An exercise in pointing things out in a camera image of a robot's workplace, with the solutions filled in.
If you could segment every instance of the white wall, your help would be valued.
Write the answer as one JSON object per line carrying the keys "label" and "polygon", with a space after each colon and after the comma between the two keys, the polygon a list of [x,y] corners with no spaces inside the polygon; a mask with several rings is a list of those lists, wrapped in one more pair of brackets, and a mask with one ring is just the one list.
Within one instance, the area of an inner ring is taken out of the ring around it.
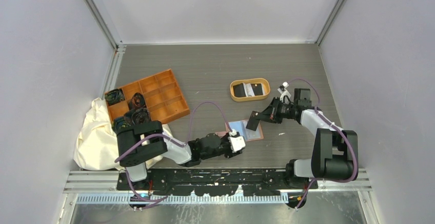
{"label": "white wall", "polygon": [[113,50],[83,0],[0,0],[2,223],[54,223]]}
{"label": "white wall", "polygon": [[124,43],[315,42],[337,0],[95,0]]}
{"label": "white wall", "polygon": [[435,0],[348,0],[321,45],[385,223],[433,223]]}

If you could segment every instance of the small wooden tray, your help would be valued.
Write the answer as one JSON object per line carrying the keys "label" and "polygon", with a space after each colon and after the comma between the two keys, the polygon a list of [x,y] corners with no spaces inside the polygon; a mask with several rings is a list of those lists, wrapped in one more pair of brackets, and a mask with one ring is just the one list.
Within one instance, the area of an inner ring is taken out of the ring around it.
{"label": "small wooden tray", "polygon": [[129,111],[128,103],[136,92],[143,94],[151,120],[166,124],[190,114],[189,106],[171,69],[118,89],[124,93],[125,100],[110,106],[106,102],[111,121]]}
{"label": "small wooden tray", "polygon": [[[241,83],[261,83],[264,86],[264,95],[261,96],[252,96],[252,97],[236,97],[234,96],[234,90],[233,90],[233,86],[241,84]],[[261,100],[261,99],[265,99],[267,98],[267,96],[269,96],[270,93],[270,86],[269,86],[269,82],[267,82],[267,80],[263,79],[263,78],[255,78],[255,79],[240,79],[240,80],[235,80],[230,84],[230,92],[231,92],[231,98],[232,100],[236,101],[236,102],[244,102],[244,101],[252,101],[252,100]]]}

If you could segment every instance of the white cloth bag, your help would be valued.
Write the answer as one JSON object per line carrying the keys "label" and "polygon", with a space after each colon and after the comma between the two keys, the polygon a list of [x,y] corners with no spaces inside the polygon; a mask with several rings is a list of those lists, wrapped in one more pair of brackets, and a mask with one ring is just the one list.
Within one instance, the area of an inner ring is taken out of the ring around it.
{"label": "white cloth bag", "polygon": [[[163,130],[172,136],[167,124],[163,125]],[[119,162],[114,162],[118,156],[116,134],[112,130],[106,102],[96,98],[92,101],[92,107],[86,113],[83,127],[78,134],[73,156],[74,161],[79,167],[86,170],[113,168],[120,170],[123,167],[120,166]],[[160,160],[162,160],[162,156],[148,160],[146,162],[147,168]]]}

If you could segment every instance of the table surface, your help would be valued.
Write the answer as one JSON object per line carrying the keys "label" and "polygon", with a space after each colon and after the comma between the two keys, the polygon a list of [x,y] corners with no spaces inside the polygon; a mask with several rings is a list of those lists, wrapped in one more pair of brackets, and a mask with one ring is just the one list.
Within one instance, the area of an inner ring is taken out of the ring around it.
{"label": "table surface", "polygon": [[[324,114],[340,125],[325,69],[317,45],[261,44],[261,45],[142,45],[127,46],[117,77],[117,86],[172,69],[192,111],[203,101],[218,103],[228,121],[249,118],[251,111],[262,111],[284,81],[293,78],[309,80],[321,97]],[[265,78],[271,92],[264,100],[237,103],[231,99],[230,83],[237,79]],[[292,82],[288,88],[309,88],[302,81]],[[317,103],[311,91],[313,104]],[[169,123],[174,137],[187,139],[189,116]],[[283,168],[291,159],[310,158],[314,136],[294,120],[282,124],[261,122],[264,139],[247,142],[243,154],[226,159],[211,158],[198,168]],[[219,110],[209,104],[201,106],[194,115],[192,138],[224,131]],[[180,167],[164,158],[156,168]]]}

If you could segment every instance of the black mounting plate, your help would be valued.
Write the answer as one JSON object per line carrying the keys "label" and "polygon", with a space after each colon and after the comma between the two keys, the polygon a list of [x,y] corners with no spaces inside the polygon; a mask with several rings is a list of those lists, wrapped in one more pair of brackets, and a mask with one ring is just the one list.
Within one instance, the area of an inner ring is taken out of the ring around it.
{"label": "black mounting plate", "polygon": [[[244,196],[279,195],[278,190],[303,189],[308,178],[289,178],[285,169],[149,169],[148,179],[133,183],[135,190],[152,189],[159,196],[190,196],[195,190],[197,196],[233,195],[242,185]],[[311,186],[318,188],[317,183]],[[130,190],[125,172],[120,172],[116,189]]]}

